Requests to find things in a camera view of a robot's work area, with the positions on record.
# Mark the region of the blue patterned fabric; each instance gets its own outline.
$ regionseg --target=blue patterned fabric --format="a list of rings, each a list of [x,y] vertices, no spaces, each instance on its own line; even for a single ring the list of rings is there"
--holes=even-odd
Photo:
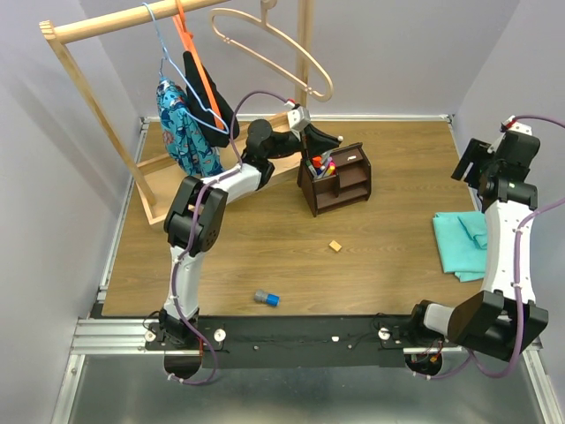
[[[170,79],[161,77],[157,87],[157,108],[167,152],[187,175],[218,175],[223,172],[220,157],[210,147],[198,124],[188,115],[187,103],[183,89]]]

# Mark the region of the orange hanger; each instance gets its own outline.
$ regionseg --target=orange hanger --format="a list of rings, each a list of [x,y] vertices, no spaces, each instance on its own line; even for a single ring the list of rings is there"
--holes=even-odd
[[[178,36],[180,37],[183,46],[185,47],[186,51],[190,51],[192,53],[192,58],[194,59],[194,63],[196,64],[196,69],[198,69],[198,74],[200,79],[202,80],[202,84],[204,84],[204,89],[206,90],[206,95],[208,100],[210,101],[210,108],[215,112],[215,114],[220,117],[220,109],[218,108],[218,103],[215,100],[214,92],[210,87],[210,82],[206,77],[206,73],[204,72],[204,66],[202,66],[202,62],[200,62],[200,57],[198,56],[198,52],[196,51],[196,47],[192,42],[192,33],[186,29],[186,17],[185,17],[185,10],[183,9],[183,4],[181,0],[175,0],[177,3],[178,8],[178,15],[173,16],[173,22],[175,22],[175,27],[177,28]],[[222,130],[223,124],[220,119],[214,117],[215,126],[216,128]]]

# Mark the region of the wooden floor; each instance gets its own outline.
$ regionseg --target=wooden floor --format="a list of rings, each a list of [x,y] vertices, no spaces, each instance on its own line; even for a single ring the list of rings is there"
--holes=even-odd
[[[296,182],[230,204],[200,281],[201,314],[409,313],[430,299],[454,306],[479,282],[441,272],[432,217],[471,210],[465,184],[449,178],[457,162],[443,122],[325,122],[317,126],[362,141],[373,167],[369,201],[312,217]],[[162,154],[158,124],[142,160]],[[332,240],[343,249],[328,247]],[[103,308],[145,315],[162,307],[170,277],[166,235],[149,228],[137,190],[125,219]],[[257,289],[279,307],[253,301]]]

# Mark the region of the blue wire hanger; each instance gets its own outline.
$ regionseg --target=blue wire hanger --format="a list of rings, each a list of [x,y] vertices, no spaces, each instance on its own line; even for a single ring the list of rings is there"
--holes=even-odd
[[[181,70],[178,68],[178,66],[170,58],[169,51],[167,50],[167,46],[165,46],[165,41],[163,40],[163,38],[161,36],[161,31],[159,31],[159,26],[157,25],[157,19],[156,19],[155,15],[153,14],[153,11],[151,10],[151,7],[147,3],[142,3],[142,4],[145,7],[147,7],[147,10],[149,11],[149,14],[151,15],[151,20],[153,21],[153,23],[155,25],[155,32],[157,33],[157,37],[159,37],[159,42],[161,43],[161,47],[162,47],[163,57],[161,58],[161,66],[159,68],[159,75],[162,77],[163,63],[165,61],[169,62],[173,66],[173,68],[175,68],[175,70],[178,72],[178,74],[181,76],[181,78],[185,82],[186,86],[191,90],[192,95],[196,98],[196,100],[198,101],[198,104],[200,105],[202,110],[204,110],[205,112],[211,113],[212,115],[217,117],[220,120],[220,122],[222,123],[223,129],[221,130],[221,129],[215,127],[215,126],[208,124],[207,122],[202,121],[201,119],[198,119],[197,117],[192,115],[189,111],[187,111],[188,116],[191,117],[192,119],[194,119],[199,124],[202,124],[202,125],[204,125],[208,128],[211,128],[211,129],[213,129],[213,130],[215,130],[219,133],[226,134],[226,135],[230,134],[230,127],[223,121],[222,117],[219,117],[213,110],[206,108],[204,106],[204,103],[202,103],[201,99],[196,94],[196,91],[194,90],[194,87],[192,86],[192,84],[190,82],[188,82],[188,79],[185,77],[185,74],[183,72],[181,72]]]

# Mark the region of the wooden hanger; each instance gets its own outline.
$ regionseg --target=wooden hanger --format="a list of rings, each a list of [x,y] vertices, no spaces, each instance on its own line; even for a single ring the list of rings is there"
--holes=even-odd
[[[260,60],[263,64],[271,68],[273,71],[282,75],[284,78],[286,78],[287,80],[295,84],[297,87],[307,92],[309,95],[313,96],[318,101],[327,102],[334,93],[334,83],[329,78],[328,73],[324,71],[324,68],[321,67],[321,65],[316,61],[316,59],[312,57],[310,53],[308,53],[308,51],[306,51],[300,44],[292,40],[292,38],[290,38],[287,34],[275,28],[274,26],[271,26],[267,22],[267,11],[275,7],[275,5],[276,5],[276,0],[261,0],[261,19],[257,19],[253,15],[250,15],[242,11],[236,11],[234,9],[224,9],[224,8],[213,9],[210,12],[210,25],[212,26],[212,29],[214,29],[214,32],[228,44],[236,46],[239,49],[243,50],[248,55],[250,55],[251,57]],[[302,81],[300,78],[295,76],[292,72],[287,71],[286,69],[282,68],[280,65],[276,64],[272,60],[269,60],[266,57],[257,53],[256,51],[249,49],[240,42],[236,42],[235,40],[226,37],[215,26],[216,16],[228,16],[228,17],[244,20],[245,22],[249,22],[250,24],[253,24],[256,27],[259,27],[267,31],[269,34],[275,36],[279,40],[282,40],[285,44],[296,50],[297,53],[300,56],[302,56],[306,62],[308,62],[312,67],[318,70],[322,79],[326,83],[326,93],[321,94],[320,92],[314,90],[312,87],[309,87],[307,82]]]
[[[192,59],[196,64],[196,69],[198,69],[198,74],[200,79],[202,80],[202,84],[204,85],[204,89],[206,90],[206,96],[210,102],[210,109],[212,109],[215,114],[220,117],[222,114],[220,113],[220,109],[218,108],[218,103],[215,100],[214,92],[210,87],[210,82],[204,72],[204,66],[202,66],[202,62],[200,62],[200,57],[198,56],[198,51],[196,50],[196,46],[194,46],[194,42],[192,42],[192,33],[186,29],[186,16],[185,11],[183,10],[183,5],[181,0],[175,0],[177,2],[178,8],[178,15],[173,16],[173,22],[175,22],[175,27],[177,28],[178,36],[180,37],[183,46],[185,47],[186,51],[190,51],[192,53]],[[222,130],[223,124],[216,116],[214,116],[215,126],[216,128]]]

